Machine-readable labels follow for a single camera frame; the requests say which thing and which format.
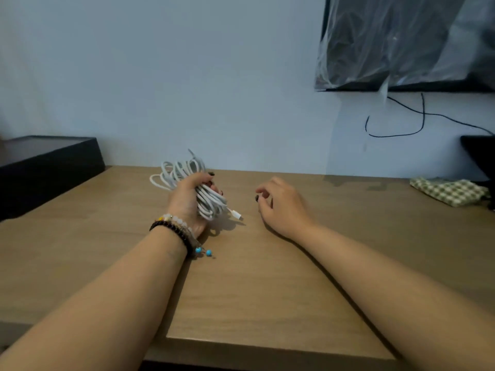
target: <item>black beaded bracelet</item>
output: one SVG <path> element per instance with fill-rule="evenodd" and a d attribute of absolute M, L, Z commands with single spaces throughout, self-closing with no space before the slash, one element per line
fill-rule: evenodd
<path fill-rule="evenodd" d="M 176 235 L 179 236 L 179 238 L 182 240 L 182 243 L 184 243 L 184 246 L 187 249 L 187 255 L 188 256 L 191 256 L 193 254 L 193 246 L 192 246 L 191 242 L 189 241 L 189 238 L 187 237 L 187 235 L 184 233 L 184 231 L 180 227 L 178 227 L 175 224 L 172 224 L 170 221 L 158 220 L 152 224 L 150 231 L 152 231 L 153 228 L 155 228 L 156 226 L 159 226 L 159 225 L 169 228 Z"/>

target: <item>checkered cloth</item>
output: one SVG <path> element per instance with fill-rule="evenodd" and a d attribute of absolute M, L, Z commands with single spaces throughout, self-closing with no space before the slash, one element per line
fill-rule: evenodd
<path fill-rule="evenodd" d="M 476 203 L 483 197 L 490 197 L 486 187 L 478 186 L 468 180 L 426 180 L 419 177 L 411 179 L 409 183 L 426 195 L 453 207 Z"/>

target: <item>woman's left hand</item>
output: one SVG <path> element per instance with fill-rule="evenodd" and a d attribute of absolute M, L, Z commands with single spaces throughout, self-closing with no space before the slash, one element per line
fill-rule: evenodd
<path fill-rule="evenodd" d="M 179 181 L 177 188 L 173 190 L 168 198 L 168 210 L 173 216 L 181 218 L 193 229 L 194 236 L 197 238 L 203 233 L 208 222 L 197 214 L 196 187 L 202 183 L 208 184 L 212 177 L 204 172 L 191 174 L 182 181 Z M 210 186 L 215 192 L 218 188 L 212 184 Z"/>

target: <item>forearm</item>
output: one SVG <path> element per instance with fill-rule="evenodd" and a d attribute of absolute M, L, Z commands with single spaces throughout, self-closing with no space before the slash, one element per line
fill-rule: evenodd
<path fill-rule="evenodd" d="M 411 362 L 431 370 L 495 369 L 495 320 L 464 297 L 323 227 L 300 244 Z"/>
<path fill-rule="evenodd" d="M 15 343 L 0 358 L 0 368 L 137 369 L 185 256 L 179 237 L 155 228 Z"/>

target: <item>woman's right hand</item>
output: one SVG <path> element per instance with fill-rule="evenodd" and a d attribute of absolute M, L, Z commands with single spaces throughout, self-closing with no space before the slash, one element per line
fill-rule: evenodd
<path fill-rule="evenodd" d="M 301 237 L 316 222 L 313 220 L 300 193 L 284 180 L 273 177 L 257 187 L 263 221 L 284 237 L 301 243 Z M 267 199 L 272 196 L 270 204 Z"/>

